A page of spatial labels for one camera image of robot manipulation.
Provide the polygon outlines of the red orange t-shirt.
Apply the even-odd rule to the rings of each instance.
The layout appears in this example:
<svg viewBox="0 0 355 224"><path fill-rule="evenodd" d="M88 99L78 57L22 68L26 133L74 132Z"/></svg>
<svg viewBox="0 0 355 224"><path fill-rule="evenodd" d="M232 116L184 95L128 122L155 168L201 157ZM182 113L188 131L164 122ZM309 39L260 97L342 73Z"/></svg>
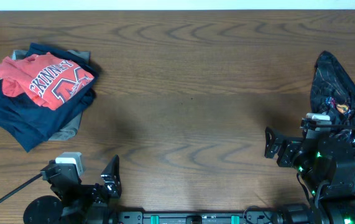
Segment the red orange t-shirt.
<svg viewBox="0 0 355 224"><path fill-rule="evenodd" d="M50 53L22 60L6 57L0 63L2 93L25 93L36 105L56 110L94 82L95 77L77 63Z"/></svg>

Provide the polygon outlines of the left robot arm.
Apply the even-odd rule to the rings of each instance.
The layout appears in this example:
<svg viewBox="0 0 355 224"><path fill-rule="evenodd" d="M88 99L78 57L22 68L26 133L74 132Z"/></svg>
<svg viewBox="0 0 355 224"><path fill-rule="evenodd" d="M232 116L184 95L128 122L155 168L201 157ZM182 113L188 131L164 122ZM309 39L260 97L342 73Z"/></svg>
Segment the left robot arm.
<svg viewBox="0 0 355 224"><path fill-rule="evenodd" d="M51 160L40 174L54 195L32 201L24 211L24 223L118 223L110 202L122 194L119 156L115 155L102 171L104 184L82 184L80 177L85 170L80 152L64 152Z"/></svg>

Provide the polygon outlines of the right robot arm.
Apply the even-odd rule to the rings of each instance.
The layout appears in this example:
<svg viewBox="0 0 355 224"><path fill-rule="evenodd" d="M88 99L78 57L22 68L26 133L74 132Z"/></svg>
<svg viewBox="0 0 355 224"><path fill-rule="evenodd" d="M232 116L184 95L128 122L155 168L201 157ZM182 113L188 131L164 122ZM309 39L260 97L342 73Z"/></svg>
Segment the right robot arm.
<svg viewBox="0 0 355 224"><path fill-rule="evenodd" d="M302 138L265 129L265 157L297 171L308 205L286 205L272 223L355 223L355 152L334 136L330 124L305 130Z"/></svg>

